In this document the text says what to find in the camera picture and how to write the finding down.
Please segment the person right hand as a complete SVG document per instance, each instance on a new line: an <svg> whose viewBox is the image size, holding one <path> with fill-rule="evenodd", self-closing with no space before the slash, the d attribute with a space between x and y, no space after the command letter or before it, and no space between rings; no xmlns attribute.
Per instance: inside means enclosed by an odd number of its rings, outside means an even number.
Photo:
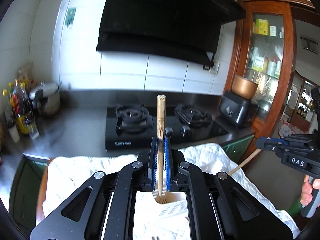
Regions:
<svg viewBox="0 0 320 240"><path fill-rule="evenodd" d="M315 179L312 184L309 183L309 176L305 175L304 177L304 183L302 185L302 191L300 196L300 203L304 206L307 206L311 203L313 196L312 192L313 190L319 190L320 189L320 180Z"/></svg>

